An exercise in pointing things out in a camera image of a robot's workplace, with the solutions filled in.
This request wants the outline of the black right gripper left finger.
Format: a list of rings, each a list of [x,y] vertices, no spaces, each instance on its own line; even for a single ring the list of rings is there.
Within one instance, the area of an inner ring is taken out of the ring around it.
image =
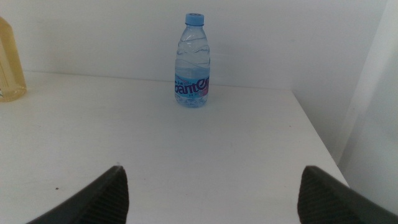
[[[113,166],[31,223],[126,223],[128,211],[126,171],[123,166]]]

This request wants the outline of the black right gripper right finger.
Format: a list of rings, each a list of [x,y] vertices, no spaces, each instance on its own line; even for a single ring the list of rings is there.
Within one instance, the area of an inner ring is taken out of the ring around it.
[[[297,212],[301,223],[391,223],[397,215],[368,200],[317,166],[302,172]]]

